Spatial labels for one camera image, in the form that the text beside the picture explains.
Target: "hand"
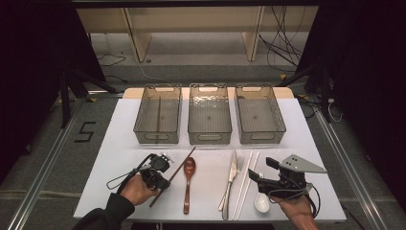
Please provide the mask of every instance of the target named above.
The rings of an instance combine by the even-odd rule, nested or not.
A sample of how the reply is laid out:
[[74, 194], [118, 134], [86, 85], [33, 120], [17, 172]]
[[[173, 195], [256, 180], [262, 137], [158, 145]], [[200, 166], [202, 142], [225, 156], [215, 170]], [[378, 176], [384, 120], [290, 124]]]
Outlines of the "hand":
[[146, 202], [152, 196], [157, 196], [158, 191], [149, 189], [143, 178], [136, 174], [127, 182], [120, 195], [136, 206]]
[[283, 200], [271, 196], [281, 206], [282, 211], [298, 229], [318, 229], [311, 213], [310, 202], [304, 195], [297, 199]]

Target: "black sleeve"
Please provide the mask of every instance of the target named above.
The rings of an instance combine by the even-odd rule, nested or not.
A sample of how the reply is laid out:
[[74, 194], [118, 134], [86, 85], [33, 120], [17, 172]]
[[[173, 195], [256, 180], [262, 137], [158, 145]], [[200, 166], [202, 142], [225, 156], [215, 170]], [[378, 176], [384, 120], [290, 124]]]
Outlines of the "black sleeve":
[[128, 199], [121, 195], [111, 194], [104, 210], [98, 208], [86, 214], [73, 229], [120, 229], [122, 221], [129, 217], [134, 210], [134, 205]]

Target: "knife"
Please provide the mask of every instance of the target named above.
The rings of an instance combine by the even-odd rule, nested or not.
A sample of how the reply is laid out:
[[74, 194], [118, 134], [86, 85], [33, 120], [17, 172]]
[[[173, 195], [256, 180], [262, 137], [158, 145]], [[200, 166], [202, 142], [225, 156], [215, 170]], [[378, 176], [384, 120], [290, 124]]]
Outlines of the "knife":
[[236, 177], [236, 175], [237, 175], [237, 154], [234, 151], [233, 158], [231, 160], [230, 176], [229, 176], [229, 181], [227, 184], [227, 191], [225, 194], [224, 204], [223, 204], [223, 219], [224, 220], [228, 219], [228, 204], [229, 204], [229, 198], [230, 198], [230, 189], [231, 189], [231, 185], [233, 184], [234, 177]]

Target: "plastic storage bin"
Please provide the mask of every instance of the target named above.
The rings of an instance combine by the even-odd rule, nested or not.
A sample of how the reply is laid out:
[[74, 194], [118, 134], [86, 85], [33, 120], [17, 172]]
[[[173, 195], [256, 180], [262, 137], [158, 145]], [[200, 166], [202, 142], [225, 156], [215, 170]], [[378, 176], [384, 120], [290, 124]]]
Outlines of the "plastic storage bin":
[[144, 88], [134, 132], [140, 144], [179, 143], [182, 89], [155, 84]]
[[239, 142], [280, 143], [286, 127], [272, 86], [239, 84], [235, 97]]
[[225, 84], [191, 84], [188, 133], [191, 145], [230, 144], [232, 126]]

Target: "table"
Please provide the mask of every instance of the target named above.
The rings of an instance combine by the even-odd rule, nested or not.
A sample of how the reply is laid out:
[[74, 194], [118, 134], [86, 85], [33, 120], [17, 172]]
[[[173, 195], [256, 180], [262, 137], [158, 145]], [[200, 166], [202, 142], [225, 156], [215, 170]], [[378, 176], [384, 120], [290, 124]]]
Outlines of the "table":
[[[265, 157], [269, 156], [278, 161], [295, 153], [304, 159], [323, 167], [323, 162], [312, 139], [305, 121], [305, 116], [300, 105], [293, 98], [290, 89], [279, 88], [276, 90], [279, 107], [286, 125], [286, 133], [282, 141], [277, 145], [249, 145], [243, 146], [238, 140], [237, 117], [234, 107], [234, 88], [229, 87], [229, 104], [232, 117], [232, 140], [224, 146], [197, 146], [192, 154], [196, 161], [196, 173], [191, 184], [191, 210], [188, 215], [183, 214], [184, 193], [186, 190], [186, 176], [182, 171], [171, 181], [170, 187], [161, 195], [152, 208], [148, 205], [151, 200], [137, 206], [134, 214], [128, 219], [132, 221], [161, 221], [161, 222], [222, 222], [221, 213], [217, 211], [218, 204], [224, 195], [231, 156], [234, 150], [237, 155], [244, 156], [244, 166], [241, 173], [236, 177], [230, 196], [230, 218], [238, 221], [273, 221], [287, 220], [279, 205], [271, 204], [270, 211], [261, 214], [254, 207], [254, 199], [258, 192], [257, 185], [244, 175], [248, 167], [250, 154], [252, 158], [250, 166], [254, 171], [264, 173], [266, 178], [279, 179], [278, 171], [265, 165]], [[188, 99], [189, 88], [182, 88], [183, 105], [181, 113], [179, 144], [167, 146], [140, 145], [133, 132], [133, 126], [137, 117], [143, 89], [128, 89], [124, 98], [117, 103], [111, 118], [110, 125], [104, 136], [99, 155], [88, 178], [79, 201], [74, 218], [80, 219], [89, 211], [105, 207], [105, 203], [111, 192], [106, 187], [106, 182], [125, 173], [128, 173], [150, 153], [164, 152], [174, 163], [163, 174], [169, 179], [173, 172], [182, 163], [183, 159], [192, 150], [189, 144], [188, 126]], [[307, 173], [307, 182], [311, 182], [318, 189], [322, 206], [317, 221], [340, 222], [346, 219], [340, 206], [327, 174]], [[314, 191], [310, 196], [318, 205]]]

